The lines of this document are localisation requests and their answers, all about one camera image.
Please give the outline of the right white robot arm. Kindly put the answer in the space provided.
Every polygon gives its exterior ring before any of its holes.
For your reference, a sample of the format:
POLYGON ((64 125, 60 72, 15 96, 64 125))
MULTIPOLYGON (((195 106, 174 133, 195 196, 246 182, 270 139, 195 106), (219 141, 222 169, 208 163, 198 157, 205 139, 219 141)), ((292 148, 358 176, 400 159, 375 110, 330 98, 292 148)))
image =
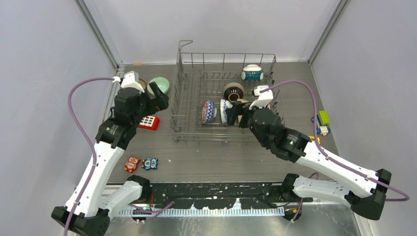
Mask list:
POLYGON ((281 117, 268 108, 249 108, 249 103, 235 103, 225 110, 228 125, 241 116, 240 128, 249 128, 260 145, 279 159, 314 169, 330 178, 309 180, 297 174, 286 175, 281 197, 293 202, 296 198, 318 198, 348 206, 354 213, 370 219, 381 218, 391 172, 357 166, 328 152, 321 153, 307 135, 285 127, 281 117))

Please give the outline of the grey wire dish rack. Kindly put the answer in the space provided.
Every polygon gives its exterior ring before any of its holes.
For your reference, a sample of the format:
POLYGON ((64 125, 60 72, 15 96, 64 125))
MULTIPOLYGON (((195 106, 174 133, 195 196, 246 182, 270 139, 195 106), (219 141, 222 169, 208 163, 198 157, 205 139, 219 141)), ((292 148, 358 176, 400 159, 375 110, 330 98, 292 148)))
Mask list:
POLYGON ((252 90, 278 81, 276 55, 191 52, 191 40, 178 44, 177 71, 171 84, 170 130, 174 141, 248 141, 247 129, 223 122, 222 104, 253 101, 252 90))

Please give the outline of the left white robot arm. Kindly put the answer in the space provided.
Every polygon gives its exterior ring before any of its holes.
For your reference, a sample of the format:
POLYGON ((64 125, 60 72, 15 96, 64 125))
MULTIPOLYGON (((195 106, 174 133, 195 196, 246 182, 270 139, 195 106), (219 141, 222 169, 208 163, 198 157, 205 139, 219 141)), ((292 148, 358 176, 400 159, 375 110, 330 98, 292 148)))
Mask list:
POLYGON ((64 206, 53 209, 51 217, 64 227, 64 235, 74 232, 82 236, 105 235, 110 221, 128 204, 146 203, 151 196, 149 180, 137 175, 105 199, 109 177, 136 135, 140 121, 165 110, 169 98, 155 82, 149 83, 155 98, 150 98, 141 88, 121 88, 114 98, 111 115, 99 126, 95 143, 88 140, 92 151, 86 168, 71 198, 64 206))

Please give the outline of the plain beige bowl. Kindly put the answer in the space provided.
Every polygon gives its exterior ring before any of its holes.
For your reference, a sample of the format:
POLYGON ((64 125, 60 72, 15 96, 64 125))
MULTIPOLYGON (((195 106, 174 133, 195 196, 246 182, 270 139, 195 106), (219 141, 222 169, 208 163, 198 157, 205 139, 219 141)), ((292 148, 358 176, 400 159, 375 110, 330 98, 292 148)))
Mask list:
POLYGON ((242 122, 243 115, 245 114, 246 110, 250 106, 251 102, 245 100, 245 99, 238 99, 237 101, 238 105, 238 123, 242 122))

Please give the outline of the dark teal bowl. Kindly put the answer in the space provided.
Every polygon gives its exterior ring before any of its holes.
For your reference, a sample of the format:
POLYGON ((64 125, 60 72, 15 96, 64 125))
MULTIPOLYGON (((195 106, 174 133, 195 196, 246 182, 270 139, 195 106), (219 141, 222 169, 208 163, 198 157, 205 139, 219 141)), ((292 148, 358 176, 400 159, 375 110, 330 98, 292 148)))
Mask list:
POLYGON ((147 90, 147 84, 144 80, 139 79, 139 84, 141 85, 141 87, 143 88, 143 90, 147 90))

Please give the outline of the blue floral white bowl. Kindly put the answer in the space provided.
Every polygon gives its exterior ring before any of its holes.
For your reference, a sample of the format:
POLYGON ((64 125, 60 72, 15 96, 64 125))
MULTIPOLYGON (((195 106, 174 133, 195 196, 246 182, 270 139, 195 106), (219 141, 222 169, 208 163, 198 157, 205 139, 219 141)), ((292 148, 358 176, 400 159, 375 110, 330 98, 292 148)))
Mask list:
POLYGON ((223 124, 227 124, 227 112, 226 109, 231 108, 233 105, 229 100, 220 99, 220 116, 221 116, 221 122, 223 124))

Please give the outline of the red blue zigzag bowl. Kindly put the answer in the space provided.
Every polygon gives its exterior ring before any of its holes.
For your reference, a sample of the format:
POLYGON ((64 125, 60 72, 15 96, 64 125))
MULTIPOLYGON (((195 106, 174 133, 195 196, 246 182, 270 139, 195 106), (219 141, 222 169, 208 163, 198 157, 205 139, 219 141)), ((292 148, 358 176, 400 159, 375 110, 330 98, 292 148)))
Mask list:
POLYGON ((210 123, 217 115, 215 103, 211 100, 205 100, 202 106, 201 121, 202 123, 210 123))

